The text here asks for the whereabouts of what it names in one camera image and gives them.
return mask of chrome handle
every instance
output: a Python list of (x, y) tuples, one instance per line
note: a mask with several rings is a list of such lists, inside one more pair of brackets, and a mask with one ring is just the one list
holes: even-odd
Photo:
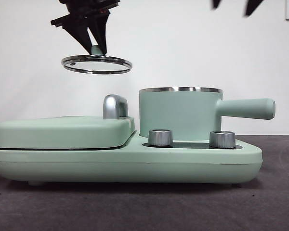
[(119, 119), (127, 117), (127, 100), (119, 95), (107, 95), (104, 98), (103, 119)]

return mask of small pot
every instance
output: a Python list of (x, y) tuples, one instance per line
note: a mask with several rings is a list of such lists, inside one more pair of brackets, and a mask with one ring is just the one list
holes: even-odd
[(272, 99), (227, 100), (215, 88), (148, 88), (139, 92), (140, 135), (151, 129), (170, 129), (174, 140), (208, 140), (211, 131), (221, 130), (222, 116), (272, 119)]

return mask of mint green appliance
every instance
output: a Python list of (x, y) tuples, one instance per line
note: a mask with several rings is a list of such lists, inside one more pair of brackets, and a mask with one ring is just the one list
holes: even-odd
[[(193, 93), (194, 89), (201, 88), (189, 89), (190, 91), (185, 93)], [(199, 100), (196, 94), (180, 95), (180, 99), (177, 100), (184, 102), (186, 97), (191, 102), (192, 95), (197, 104)], [(212, 103), (198, 106), (202, 106), (203, 110), (208, 112), (215, 110), (218, 113), (208, 117), (207, 129), (202, 129), (201, 132), (194, 130), (195, 136), (192, 136), (194, 133), (191, 132), (193, 124), (185, 127), (186, 133), (183, 133), (183, 129), (168, 127), (175, 124), (175, 121), (170, 120), (167, 124), (157, 123), (158, 127), (155, 125), (148, 127), (150, 125), (146, 117), (145, 123), (141, 121), (139, 134), (135, 131), (134, 119), (128, 115), (127, 101), (117, 95), (105, 97), (101, 117), (67, 116), (0, 123), (0, 175), (12, 180), (28, 181), (31, 185), (41, 185), (49, 181), (200, 183), (249, 181), (256, 177), (262, 165), (261, 149), (235, 140), (234, 133), (219, 131), (212, 133), (212, 131), (220, 128), (221, 115), (228, 113), (231, 116), (236, 112), (236, 116), (247, 113), (249, 117), (256, 115), (257, 118), (263, 116), (262, 118), (269, 119), (267, 115), (274, 115), (275, 105), (270, 100), (266, 100), (266, 104), (262, 102), (263, 100), (254, 100), (254, 103), (249, 101), (251, 104), (248, 107), (244, 104), (245, 107), (239, 112), (236, 103), (217, 106), (217, 109), (214, 109), (216, 104), (222, 104), (221, 93), (215, 95), (202, 96), (203, 100)], [(144, 98), (141, 92), (141, 120), (146, 103), (152, 101)], [(160, 114), (157, 114), (156, 108), (150, 110), (145, 116), (151, 113), (152, 120), (160, 122), (160, 117), (165, 115), (162, 110)], [(192, 113), (186, 111), (184, 119), (190, 121), (190, 115)], [(182, 135), (186, 134), (190, 135), (184, 139)]]
[(272, 119), (271, 99), (223, 101), (223, 91), (214, 88), (149, 88), (139, 93), (140, 135), (167, 128), (175, 140), (208, 140), (211, 131), (221, 130), (222, 116)]

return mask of gray table surface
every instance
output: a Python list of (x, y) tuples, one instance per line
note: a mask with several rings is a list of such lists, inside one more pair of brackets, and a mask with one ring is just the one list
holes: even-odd
[(0, 177), (0, 231), (289, 231), (289, 135), (238, 136), (263, 150), (243, 184), (48, 183)]

